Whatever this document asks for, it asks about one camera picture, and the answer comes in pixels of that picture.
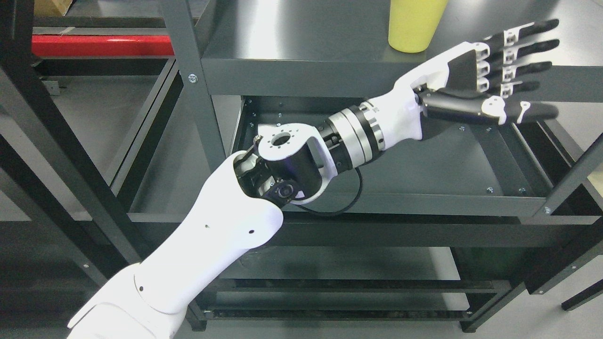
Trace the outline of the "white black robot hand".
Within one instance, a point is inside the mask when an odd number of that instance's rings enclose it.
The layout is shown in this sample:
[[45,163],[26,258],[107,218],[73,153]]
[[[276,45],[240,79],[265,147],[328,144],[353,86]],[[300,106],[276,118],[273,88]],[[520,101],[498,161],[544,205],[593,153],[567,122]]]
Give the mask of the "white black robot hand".
[[558,39],[526,44],[526,39],[559,26],[558,19],[530,22],[480,41],[464,41],[398,78],[390,92],[362,104],[366,134],[379,150],[405,139],[426,138],[425,122],[523,124],[557,118],[556,106],[514,99],[515,92],[533,91],[537,81],[526,74],[551,69],[552,63],[518,64],[518,60],[558,47]]

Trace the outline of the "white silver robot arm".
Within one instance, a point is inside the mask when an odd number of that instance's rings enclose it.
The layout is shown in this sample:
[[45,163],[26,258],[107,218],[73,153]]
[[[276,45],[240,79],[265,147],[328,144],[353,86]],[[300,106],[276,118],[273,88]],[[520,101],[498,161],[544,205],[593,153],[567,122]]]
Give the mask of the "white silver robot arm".
[[343,171],[385,147],[380,111],[363,102],[323,124],[268,126],[205,181],[183,222],[148,258],[114,275],[67,325],[70,339],[172,339],[189,303],[264,245],[282,208],[316,200]]

